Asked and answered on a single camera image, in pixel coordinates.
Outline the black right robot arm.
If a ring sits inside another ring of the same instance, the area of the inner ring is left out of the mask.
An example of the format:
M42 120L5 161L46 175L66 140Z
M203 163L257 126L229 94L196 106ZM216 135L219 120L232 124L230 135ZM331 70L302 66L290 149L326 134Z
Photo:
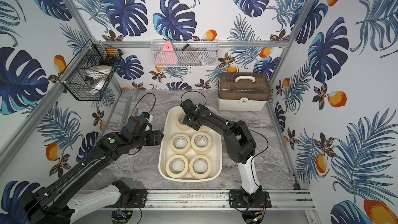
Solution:
M184 100L180 107L186 115L183 124L196 131L205 126L223 137L230 159L238 165L243 208L255 208L263 188L254 165L257 144L246 123L226 120L202 104L194 105L190 99Z

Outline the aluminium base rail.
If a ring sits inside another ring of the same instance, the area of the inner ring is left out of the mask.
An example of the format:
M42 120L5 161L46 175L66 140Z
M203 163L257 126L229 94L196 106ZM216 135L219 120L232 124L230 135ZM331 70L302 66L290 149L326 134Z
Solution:
M71 198L69 208L137 207L145 211L193 210L233 211L245 210L248 198L240 190L139 190L120 192L115 186L98 191L81 190ZM312 196L307 190L265 190L252 203L251 210L314 211Z

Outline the white mesh wall basket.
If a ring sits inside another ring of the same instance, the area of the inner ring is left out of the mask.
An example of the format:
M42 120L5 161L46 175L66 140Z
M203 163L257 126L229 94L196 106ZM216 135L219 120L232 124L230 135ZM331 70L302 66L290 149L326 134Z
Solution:
M217 40L152 40L150 50L161 51L167 41L171 41L178 59L177 65L165 66L211 66L216 63L219 51Z

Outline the white object in basket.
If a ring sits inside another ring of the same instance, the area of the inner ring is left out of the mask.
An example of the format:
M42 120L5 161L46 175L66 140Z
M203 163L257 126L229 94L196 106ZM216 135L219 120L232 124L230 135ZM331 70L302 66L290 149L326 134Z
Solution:
M112 71L109 65L93 66L85 69L85 82L89 86L90 93L95 94L100 91Z

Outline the white plastic storage tray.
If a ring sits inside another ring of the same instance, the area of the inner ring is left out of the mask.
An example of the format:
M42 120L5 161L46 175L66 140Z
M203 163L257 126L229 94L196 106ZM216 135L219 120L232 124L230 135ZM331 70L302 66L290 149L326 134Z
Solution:
M198 131L182 123L185 113L179 106L167 114L158 169L168 180L204 182L215 179L222 169L222 138L209 127Z

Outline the cream masking tape roll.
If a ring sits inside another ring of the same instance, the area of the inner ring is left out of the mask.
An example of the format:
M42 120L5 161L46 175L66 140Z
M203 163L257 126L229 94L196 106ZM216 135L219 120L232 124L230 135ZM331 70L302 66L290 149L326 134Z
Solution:
M184 112L181 112L179 114L177 114L175 123L177 128L181 131L181 132L189 132L192 130L191 127L189 127L188 125L183 123L183 120L185 119L186 115Z
M184 155L174 155L166 163L166 172L171 178L183 178L189 171L189 162Z
M212 139L205 132L197 132L191 138L191 147L198 155L205 155L212 149Z
M211 161L205 155L197 155L189 162L189 171L195 179L207 178L211 170Z
M184 155L191 149L191 139L183 134L176 134L171 139L171 149L177 155Z

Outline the brown lidded storage box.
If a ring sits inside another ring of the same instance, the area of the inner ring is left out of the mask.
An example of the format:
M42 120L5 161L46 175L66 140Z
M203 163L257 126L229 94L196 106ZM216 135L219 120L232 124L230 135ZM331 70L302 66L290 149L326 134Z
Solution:
M218 109L260 112L271 95L268 76L259 73L228 73L219 77Z

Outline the pink triangular object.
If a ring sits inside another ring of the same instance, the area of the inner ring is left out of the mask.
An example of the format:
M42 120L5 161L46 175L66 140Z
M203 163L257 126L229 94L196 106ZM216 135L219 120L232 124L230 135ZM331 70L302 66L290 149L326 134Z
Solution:
M161 51L155 52L156 66L172 66L178 64L174 46L171 41L167 41Z

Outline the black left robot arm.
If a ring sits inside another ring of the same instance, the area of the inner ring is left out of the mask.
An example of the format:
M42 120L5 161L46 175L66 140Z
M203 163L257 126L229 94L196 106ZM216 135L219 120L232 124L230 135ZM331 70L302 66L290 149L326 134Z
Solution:
M162 139L162 131L152 130L147 118L130 117L120 132L108 133L100 138L92 150L57 181L37 192L24 193L20 198L25 213L24 222L72 224L103 207L132 204L131 189L121 181L84 197L77 197L76 193L98 172L131 149L158 146Z

